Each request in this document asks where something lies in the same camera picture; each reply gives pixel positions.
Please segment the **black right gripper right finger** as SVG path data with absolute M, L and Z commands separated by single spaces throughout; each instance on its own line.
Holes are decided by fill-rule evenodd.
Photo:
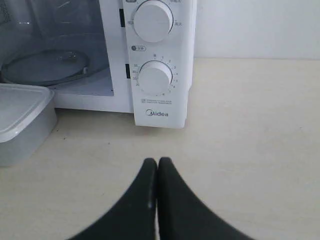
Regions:
M 252 239 L 212 212 L 188 187 L 169 157 L 158 163 L 157 211 L 162 240 Z

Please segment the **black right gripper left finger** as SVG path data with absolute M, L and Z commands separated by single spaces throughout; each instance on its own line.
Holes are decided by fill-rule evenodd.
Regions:
M 154 240 L 157 163 L 146 158 L 123 196 L 72 240 Z

